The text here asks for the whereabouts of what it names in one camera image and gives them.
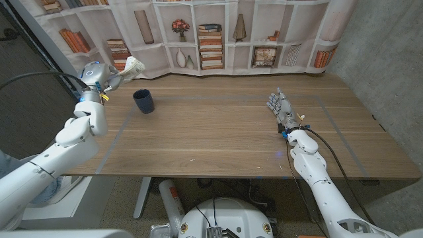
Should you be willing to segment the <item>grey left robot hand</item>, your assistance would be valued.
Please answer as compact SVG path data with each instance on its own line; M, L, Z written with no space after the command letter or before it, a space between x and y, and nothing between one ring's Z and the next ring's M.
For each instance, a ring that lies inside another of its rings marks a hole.
M78 76L92 90L100 93L115 91L124 81L114 66L98 61L88 63Z

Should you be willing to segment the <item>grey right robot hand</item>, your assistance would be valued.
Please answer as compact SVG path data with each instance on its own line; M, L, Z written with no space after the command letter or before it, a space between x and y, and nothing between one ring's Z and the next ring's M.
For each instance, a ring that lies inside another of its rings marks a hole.
M279 131L292 131L299 127L291 103L280 88L277 88L277 93L270 94L266 105L276 116Z

